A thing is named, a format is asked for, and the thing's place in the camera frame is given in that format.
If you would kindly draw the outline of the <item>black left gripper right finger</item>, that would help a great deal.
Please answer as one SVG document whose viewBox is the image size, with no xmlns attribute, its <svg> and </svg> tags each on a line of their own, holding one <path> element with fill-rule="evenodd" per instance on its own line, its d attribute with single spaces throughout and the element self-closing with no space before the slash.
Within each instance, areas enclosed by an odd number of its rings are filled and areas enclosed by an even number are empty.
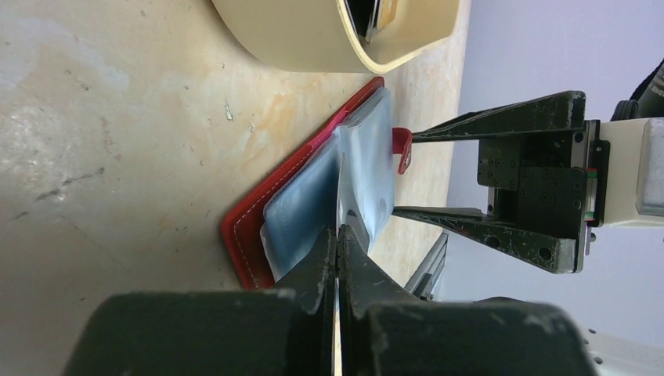
<svg viewBox="0 0 664 376">
<path fill-rule="evenodd" d="M 346 375 L 594 375 L 582 335 L 556 306 L 489 298 L 421 300 L 338 234 Z"/>
</svg>

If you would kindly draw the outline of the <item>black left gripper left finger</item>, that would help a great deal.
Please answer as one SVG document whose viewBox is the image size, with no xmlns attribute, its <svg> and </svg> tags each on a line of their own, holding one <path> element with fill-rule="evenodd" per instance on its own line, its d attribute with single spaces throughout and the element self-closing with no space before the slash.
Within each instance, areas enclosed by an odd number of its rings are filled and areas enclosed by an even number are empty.
<svg viewBox="0 0 664 376">
<path fill-rule="evenodd" d="M 66 375 L 330 375 L 333 230 L 263 290 L 133 292 L 89 317 Z"/>
</svg>

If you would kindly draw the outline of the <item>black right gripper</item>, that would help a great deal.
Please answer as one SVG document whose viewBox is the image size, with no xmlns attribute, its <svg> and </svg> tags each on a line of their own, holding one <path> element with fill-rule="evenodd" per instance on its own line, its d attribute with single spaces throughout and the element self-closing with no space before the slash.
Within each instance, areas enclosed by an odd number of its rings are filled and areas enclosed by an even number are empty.
<svg viewBox="0 0 664 376">
<path fill-rule="evenodd" d="M 414 143 L 481 139 L 477 182 L 489 190 L 487 212 L 398 206 L 392 214 L 549 273 L 575 273 L 576 240 L 526 229 L 586 229 L 604 222 L 610 143 L 601 138 L 598 120 L 584 121 L 585 107 L 584 92 L 564 91 L 415 132 Z"/>
</svg>

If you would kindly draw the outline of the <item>red card holder wallet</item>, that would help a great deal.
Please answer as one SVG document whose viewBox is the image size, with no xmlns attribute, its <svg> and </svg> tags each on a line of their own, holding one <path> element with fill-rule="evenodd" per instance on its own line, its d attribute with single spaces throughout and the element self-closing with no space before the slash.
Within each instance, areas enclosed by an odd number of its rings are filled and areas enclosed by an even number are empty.
<svg viewBox="0 0 664 376">
<path fill-rule="evenodd" d="M 411 132 L 394 125 L 382 77 L 368 81 L 329 120 L 223 216 L 220 234 L 243 288 L 272 287 L 336 227 L 340 156 L 352 158 L 370 248 L 395 206 L 395 177 L 410 165 Z"/>
</svg>

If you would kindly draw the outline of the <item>beige oval tray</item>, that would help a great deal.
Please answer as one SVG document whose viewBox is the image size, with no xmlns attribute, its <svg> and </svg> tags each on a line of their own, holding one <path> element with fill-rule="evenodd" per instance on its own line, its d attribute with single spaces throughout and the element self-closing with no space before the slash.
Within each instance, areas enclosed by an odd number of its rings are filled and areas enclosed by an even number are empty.
<svg viewBox="0 0 664 376">
<path fill-rule="evenodd" d="M 395 1 L 393 19 L 363 42 L 344 1 L 216 1 L 235 39 L 292 72 L 385 74 L 449 39 L 458 1 Z"/>
</svg>

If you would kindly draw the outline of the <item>gold VIP card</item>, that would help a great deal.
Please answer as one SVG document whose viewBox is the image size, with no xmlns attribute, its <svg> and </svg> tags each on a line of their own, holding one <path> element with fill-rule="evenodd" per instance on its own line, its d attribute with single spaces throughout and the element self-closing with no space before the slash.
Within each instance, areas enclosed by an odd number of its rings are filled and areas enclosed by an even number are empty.
<svg viewBox="0 0 664 376">
<path fill-rule="evenodd" d="M 382 30 L 396 17 L 399 0 L 379 0 L 373 19 L 374 28 Z"/>
</svg>

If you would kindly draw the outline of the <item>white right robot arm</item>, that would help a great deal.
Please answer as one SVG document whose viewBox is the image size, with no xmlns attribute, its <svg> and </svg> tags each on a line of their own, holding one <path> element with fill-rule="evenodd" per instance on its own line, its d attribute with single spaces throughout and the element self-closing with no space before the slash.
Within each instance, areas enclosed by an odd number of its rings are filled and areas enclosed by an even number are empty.
<svg viewBox="0 0 664 376">
<path fill-rule="evenodd" d="M 569 90 L 470 112 L 413 134 L 414 143 L 475 140 L 486 210 L 397 207 L 549 273 L 578 273 L 602 226 L 663 224 L 663 69 L 609 121 L 585 117 Z"/>
</svg>

